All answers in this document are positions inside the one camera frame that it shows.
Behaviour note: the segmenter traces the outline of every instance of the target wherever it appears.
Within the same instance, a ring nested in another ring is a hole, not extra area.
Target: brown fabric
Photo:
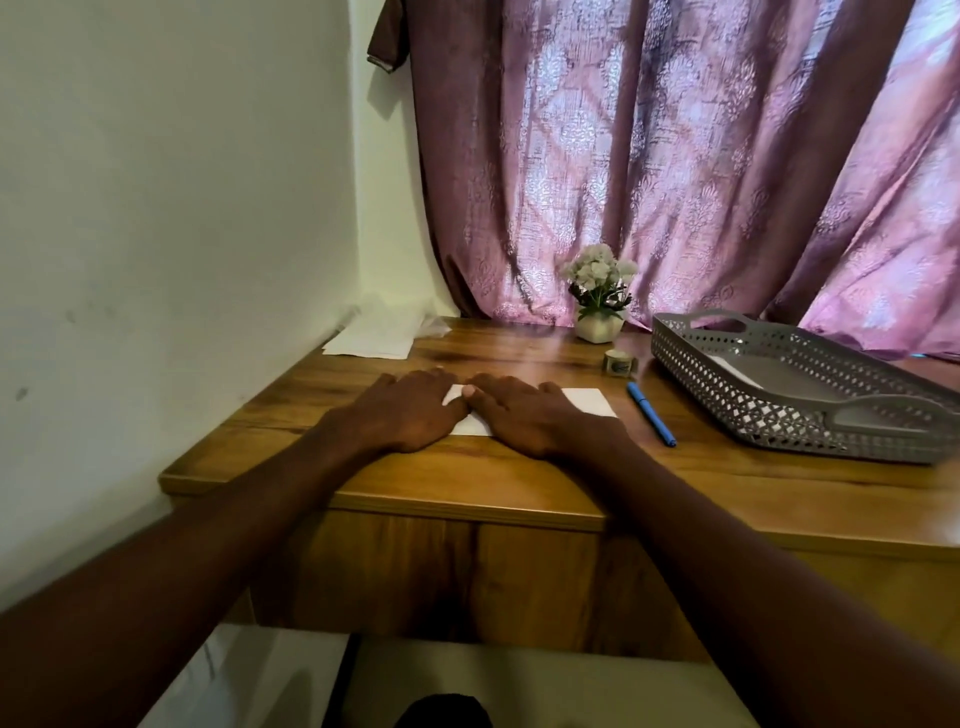
[[[409,53],[404,1],[387,0],[373,26],[373,35],[367,46],[367,60],[387,73],[393,73],[406,62]]]
[[[454,299],[570,325],[558,271],[606,242],[640,326],[723,306],[960,352],[960,10],[882,5],[410,0]]]

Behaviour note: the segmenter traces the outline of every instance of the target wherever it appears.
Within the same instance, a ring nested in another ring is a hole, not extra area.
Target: basket handle
[[[733,319],[734,321],[740,322],[745,327],[751,327],[756,324],[756,321],[753,319],[748,319],[742,313],[729,311],[726,308],[709,308],[706,311],[694,311],[693,313],[684,314],[683,318],[687,328],[693,328],[693,322],[695,321],[708,318]]]
[[[860,407],[877,407],[884,405],[895,405],[900,407],[913,407],[920,410],[923,414],[930,416],[930,425],[949,425],[960,428],[960,415],[954,414],[946,409],[942,404],[926,397],[915,397],[911,395],[868,395],[867,397],[857,397],[853,400],[838,402],[830,407],[824,408],[824,424],[827,429],[837,432],[857,432],[860,434],[876,435],[883,430],[891,430],[900,433],[907,432],[926,432],[925,429],[916,427],[895,427],[895,426],[869,426],[869,425],[844,425],[837,422],[837,417],[844,412]]]

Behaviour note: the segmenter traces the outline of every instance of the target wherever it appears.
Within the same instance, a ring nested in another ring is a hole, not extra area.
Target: wooden table top
[[[565,328],[448,322],[446,337],[418,339],[404,361],[311,352],[164,471],[163,492],[196,496],[231,480],[382,372],[443,366],[461,378],[490,372],[600,389],[658,461],[783,546],[960,560],[960,461],[930,468],[741,445],[653,360],[648,334],[623,334],[616,346],[639,357],[640,387],[679,442],[667,448],[628,398],[625,380],[601,373],[607,346]],[[903,366],[960,388],[955,365],[913,359]],[[447,437],[421,452],[385,457],[348,482],[330,507],[580,531],[600,531],[606,520],[559,469],[487,437]]]

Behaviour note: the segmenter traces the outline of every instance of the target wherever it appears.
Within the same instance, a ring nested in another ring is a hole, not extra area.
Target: person's left arm
[[[0,725],[135,726],[302,516],[468,413],[443,370],[382,376],[293,446],[0,616]]]

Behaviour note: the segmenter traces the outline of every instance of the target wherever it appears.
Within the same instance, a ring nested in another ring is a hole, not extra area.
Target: white flower pot
[[[607,344],[616,338],[623,328],[623,319],[619,316],[606,316],[602,313],[591,313],[580,318],[580,306],[577,306],[577,323],[574,330],[581,339],[591,344]]]

